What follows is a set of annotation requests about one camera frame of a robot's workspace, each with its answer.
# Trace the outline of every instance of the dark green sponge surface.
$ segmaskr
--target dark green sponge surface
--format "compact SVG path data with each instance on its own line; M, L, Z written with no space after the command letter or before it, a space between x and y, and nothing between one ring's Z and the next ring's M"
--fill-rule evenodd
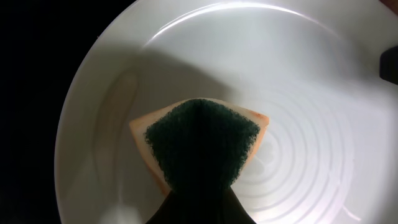
M238 177L259 131L224 105L194 99L149 126L145 135L174 192L212 196Z

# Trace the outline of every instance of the dark background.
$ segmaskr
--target dark background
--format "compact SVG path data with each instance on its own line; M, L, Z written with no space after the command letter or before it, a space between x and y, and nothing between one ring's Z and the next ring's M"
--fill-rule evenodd
M62 105L97 36L133 2L1 3L0 223L60 223L53 157Z

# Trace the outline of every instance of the plate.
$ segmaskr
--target plate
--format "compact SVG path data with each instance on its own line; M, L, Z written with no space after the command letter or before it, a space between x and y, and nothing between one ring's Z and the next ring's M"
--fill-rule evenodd
M377 76L396 27L370 0L135 2L88 52L63 106L62 223L148 221L164 197L128 121L194 97L271 118L233 185L257 223L398 222L398 88Z

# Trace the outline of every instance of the sponge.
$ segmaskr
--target sponge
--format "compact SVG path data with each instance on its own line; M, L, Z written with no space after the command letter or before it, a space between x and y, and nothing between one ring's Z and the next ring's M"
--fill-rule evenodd
M130 122L142 158L162 192L215 198L261 143L267 116L224 101L180 101Z

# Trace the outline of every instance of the white plate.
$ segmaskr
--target white plate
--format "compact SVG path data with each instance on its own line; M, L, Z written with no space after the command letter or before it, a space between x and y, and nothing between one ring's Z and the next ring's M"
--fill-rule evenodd
M127 122L210 97L271 118L233 185L256 222L398 223L398 91L377 77L397 27L376 0L136 2L69 89L55 155L62 222L145 223L164 198Z

